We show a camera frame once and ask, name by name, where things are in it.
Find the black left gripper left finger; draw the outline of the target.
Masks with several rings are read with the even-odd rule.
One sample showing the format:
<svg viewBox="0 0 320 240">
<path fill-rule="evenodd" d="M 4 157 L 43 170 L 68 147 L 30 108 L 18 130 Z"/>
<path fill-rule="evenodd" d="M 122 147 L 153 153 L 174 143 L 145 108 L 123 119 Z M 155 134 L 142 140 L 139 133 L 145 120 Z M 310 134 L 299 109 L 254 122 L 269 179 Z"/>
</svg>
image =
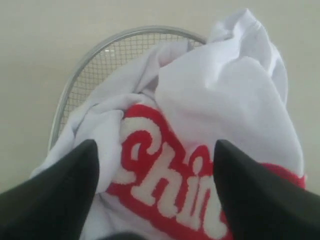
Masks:
<svg viewBox="0 0 320 240">
<path fill-rule="evenodd" d="M 99 171 L 97 144 L 85 140 L 43 172 L 1 193 L 0 238 L 79 239 Z"/>
</svg>

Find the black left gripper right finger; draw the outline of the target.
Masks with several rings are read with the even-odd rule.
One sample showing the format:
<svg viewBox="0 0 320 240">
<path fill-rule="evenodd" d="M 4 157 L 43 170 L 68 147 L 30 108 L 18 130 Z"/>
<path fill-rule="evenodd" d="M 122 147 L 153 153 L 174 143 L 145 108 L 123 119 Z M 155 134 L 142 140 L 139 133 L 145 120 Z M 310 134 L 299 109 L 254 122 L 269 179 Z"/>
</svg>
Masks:
<svg viewBox="0 0 320 240">
<path fill-rule="evenodd" d="M 227 140 L 214 147 L 213 179 L 235 240 L 318 240 L 320 197 L 262 166 Z"/>
</svg>

